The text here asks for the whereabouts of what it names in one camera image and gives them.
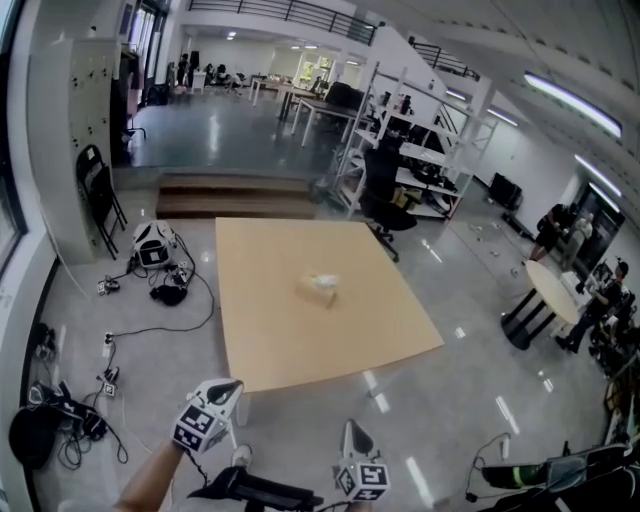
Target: fluorescent light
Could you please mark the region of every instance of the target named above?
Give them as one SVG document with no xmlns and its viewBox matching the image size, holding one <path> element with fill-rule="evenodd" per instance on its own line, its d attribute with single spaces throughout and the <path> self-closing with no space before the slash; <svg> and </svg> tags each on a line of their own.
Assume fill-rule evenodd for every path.
<svg viewBox="0 0 640 512">
<path fill-rule="evenodd" d="M 507 402 L 504 401 L 504 398 L 502 398 L 501 396 L 498 396 L 496 397 L 496 403 L 498 404 L 498 407 L 500 408 L 500 412 L 504 416 L 504 419 L 509 422 L 509 425 L 511 425 L 511 429 L 513 430 L 513 433 L 515 435 L 519 435 L 520 427 L 518 427 L 518 424 L 516 423 L 516 419 L 513 417 L 513 414 L 511 414 L 509 407 L 507 407 Z"/>
<path fill-rule="evenodd" d="M 602 199 L 609 203 L 609 206 L 611 206 L 611 208 L 613 208 L 616 213 L 620 213 L 620 208 L 618 208 L 618 205 L 614 203 L 607 194 L 600 190 L 597 185 L 589 183 L 589 186 L 595 191 L 596 194 L 598 194 Z"/>
<path fill-rule="evenodd" d="M 580 162 L 587 169 L 589 169 L 593 174 L 595 174 L 600 179 L 600 181 L 602 181 L 607 187 L 609 187 L 611 190 L 613 190 L 618 197 L 622 197 L 622 192 L 620 192 L 620 189 L 618 189 L 618 187 L 616 187 L 607 178 L 605 178 L 598 169 L 596 169 L 593 165 L 591 165 L 589 162 L 587 162 L 580 155 L 573 155 L 573 156 L 576 157 L 576 160 L 578 162 Z"/>
<path fill-rule="evenodd" d="M 487 112 L 489 112 L 489 114 L 493 114 L 496 117 L 499 117 L 503 121 L 506 121 L 507 123 L 512 124 L 513 126 L 518 126 L 518 123 L 516 123 L 513 119 L 509 119 L 508 117 L 505 117 L 502 114 L 498 114 L 495 110 L 491 110 L 490 108 L 488 108 Z"/>
<path fill-rule="evenodd" d="M 527 82 L 529 82 L 530 85 L 532 85 L 536 89 L 540 89 L 542 92 L 546 92 L 554 98 L 583 113 L 585 116 L 598 123 L 615 137 L 620 138 L 620 136 L 622 135 L 622 128 L 620 127 L 620 124 L 618 122 L 614 121 L 604 112 L 597 109 L 590 103 L 587 103 L 582 98 L 579 98 L 575 94 L 567 91 L 566 89 L 563 89 L 562 87 L 558 87 L 557 85 L 552 84 L 551 82 L 548 82 L 543 78 L 532 75 L 531 73 L 525 73 L 524 78 Z"/>
<path fill-rule="evenodd" d="M 418 494 L 420 495 L 422 502 L 428 510 L 431 510 L 435 505 L 435 500 L 433 499 L 433 495 L 429 490 L 429 486 L 427 485 L 427 481 L 424 478 L 422 471 L 420 471 L 420 467 L 418 466 L 416 459 L 414 459 L 413 457 L 409 457 L 407 460 L 405 460 L 405 464 L 407 465 L 409 474 L 413 479 L 413 483 L 418 489 Z"/>
<path fill-rule="evenodd" d="M 462 94 L 459 94 L 457 92 L 450 91 L 449 89 L 447 89 L 447 94 L 449 96 L 453 96 L 454 98 L 458 98 L 459 100 L 467 101 L 467 97 L 466 96 L 463 96 Z"/>
</svg>

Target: window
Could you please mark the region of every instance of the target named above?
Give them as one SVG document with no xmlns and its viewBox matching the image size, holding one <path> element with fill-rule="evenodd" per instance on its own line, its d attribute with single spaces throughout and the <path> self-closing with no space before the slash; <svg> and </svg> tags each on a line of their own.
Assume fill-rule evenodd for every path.
<svg viewBox="0 0 640 512">
<path fill-rule="evenodd" d="M 9 56 L 20 2 L 12 2 L 5 16 L 0 34 L 0 274 L 11 258 L 20 238 L 26 233 L 26 224 L 20 209 L 18 193 L 13 180 L 9 139 L 7 136 L 7 84 L 9 79 Z"/>
</svg>

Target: ceiling light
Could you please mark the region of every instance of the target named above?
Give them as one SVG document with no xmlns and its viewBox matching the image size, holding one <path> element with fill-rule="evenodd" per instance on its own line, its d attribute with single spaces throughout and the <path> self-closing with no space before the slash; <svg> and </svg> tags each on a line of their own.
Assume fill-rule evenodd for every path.
<svg viewBox="0 0 640 512">
<path fill-rule="evenodd" d="M 617 121 L 614 121 L 604 112 L 594 107 L 590 103 L 587 103 L 582 98 L 579 98 L 575 94 L 567 91 L 566 89 L 563 89 L 562 87 L 558 87 L 557 85 L 552 84 L 551 82 L 548 82 L 543 78 L 532 75 L 531 73 L 525 73 L 524 78 L 527 82 L 529 82 L 530 85 L 532 85 L 536 89 L 540 89 L 542 92 L 546 92 L 554 98 L 583 113 L 585 116 L 598 123 L 615 137 L 619 138 L 622 135 L 622 128 Z"/>
<path fill-rule="evenodd" d="M 489 112 L 489 114 L 493 114 L 496 117 L 499 117 L 503 121 L 506 121 L 507 123 L 512 124 L 513 126 L 518 126 L 518 123 L 516 123 L 513 119 L 509 119 L 508 117 L 505 117 L 502 114 L 498 114 L 495 110 L 491 110 L 490 108 L 488 108 L 487 112 Z"/>
<path fill-rule="evenodd" d="M 463 96 L 462 94 L 457 93 L 457 92 L 450 91 L 449 89 L 447 89 L 447 94 L 449 96 L 453 96 L 454 98 L 458 98 L 459 100 L 467 101 L 467 97 L 466 96 Z"/>
<path fill-rule="evenodd" d="M 578 162 L 580 162 L 587 169 L 589 169 L 593 174 L 595 174 L 600 179 L 600 181 L 602 181 L 607 187 L 609 187 L 611 190 L 613 190 L 618 197 L 622 197 L 622 192 L 620 192 L 620 189 L 618 189 L 618 187 L 616 187 L 607 178 L 605 178 L 603 176 L 603 174 L 598 169 L 596 169 L 593 165 L 591 165 L 589 162 L 587 162 L 580 155 L 573 155 L 573 156 L 576 157 L 576 160 Z"/>
<path fill-rule="evenodd" d="M 595 191 L 596 194 L 598 194 L 602 199 L 604 199 L 609 204 L 609 206 L 611 206 L 611 208 L 615 210 L 616 213 L 620 213 L 620 208 L 618 208 L 618 205 L 614 203 L 607 194 L 605 194 L 602 190 L 600 190 L 600 188 L 597 185 L 594 185 L 593 183 L 589 183 L 589 186 Z"/>
</svg>

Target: white table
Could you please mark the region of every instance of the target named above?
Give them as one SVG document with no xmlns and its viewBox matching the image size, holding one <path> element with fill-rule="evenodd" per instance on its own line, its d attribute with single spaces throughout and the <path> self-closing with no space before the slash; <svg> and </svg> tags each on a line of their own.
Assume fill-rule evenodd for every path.
<svg viewBox="0 0 640 512">
<path fill-rule="evenodd" d="M 305 128 L 304 135 L 302 137 L 302 147 L 305 147 L 307 145 L 307 139 L 309 138 L 309 133 L 311 133 L 311 126 L 313 125 L 313 120 L 315 119 L 317 114 L 325 114 L 328 116 L 342 117 L 344 119 L 347 119 L 347 126 L 342 133 L 342 139 L 340 139 L 340 142 L 344 142 L 347 140 L 351 125 L 358 116 L 358 112 L 350 108 L 336 107 L 335 105 L 327 103 L 326 101 L 300 98 L 300 105 L 298 105 L 298 111 L 296 112 L 296 117 L 293 120 L 291 135 L 294 135 L 296 133 L 296 127 L 298 126 L 298 119 L 300 119 L 300 112 L 302 111 L 302 107 L 306 107 L 309 109 L 309 120 L 307 121 L 307 127 Z"/>
<path fill-rule="evenodd" d="M 283 84 L 282 82 L 276 82 L 275 80 L 262 80 L 260 78 L 254 78 L 253 80 L 251 80 L 251 88 L 249 89 L 249 101 L 251 101 L 251 99 L 253 99 L 253 106 L 255 107 L 258 104 L 258 96 L 259 96 L 259 92 L 260 92 L 260 86 L 267 86 L 267 85 L 274 85 L 275 88 L 278 90 L 278 96 L 280 96 L 280 94 L 282 93 L 281 87 L 286 86 L 286 87 L 290 87 L 291 84 Z"/>
</svg>

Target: wooden table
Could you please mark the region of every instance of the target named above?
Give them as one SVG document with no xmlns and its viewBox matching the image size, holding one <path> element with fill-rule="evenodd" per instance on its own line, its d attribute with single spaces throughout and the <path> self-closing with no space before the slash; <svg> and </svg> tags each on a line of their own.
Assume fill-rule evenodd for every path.
<svg viewBox="0 0 640 512">
<path fill-rule="evenodd" d="M 507 338 L 509 338 L 509 341 L 514 347 L 520 350 L 527 350 L 531 345 L 531 340 L 540 334 L 556 316 L 568 325 L 575 325 L 580 319 L 578 308 L 573 298 L 565 286 L 549 269 L 531 260 L 526 262 L 526 269 L 529 279 L 533 284 L 533 289 L 511 313 L 503 315 L 500 319 L 502 330 L 507 335 Z M 542 300 L 522 321 L 512 325 L 514 320 L 517 320 L 516 317 L 518 313 L 523 310 L 536 293 L 540 294 Z M 545 306 L 551 313 L 529 333 L 526 329 L 527 324 L 531 322 Z"/>
<path fill-rule="evenodd" d="M 219 218 L 220 304 L 230 374 L 251 393 L 333 379 L 443 345 L 364 223 Z M 294 293 L 301 275 L 337 275 L 326 309 Z"/>
</svg>

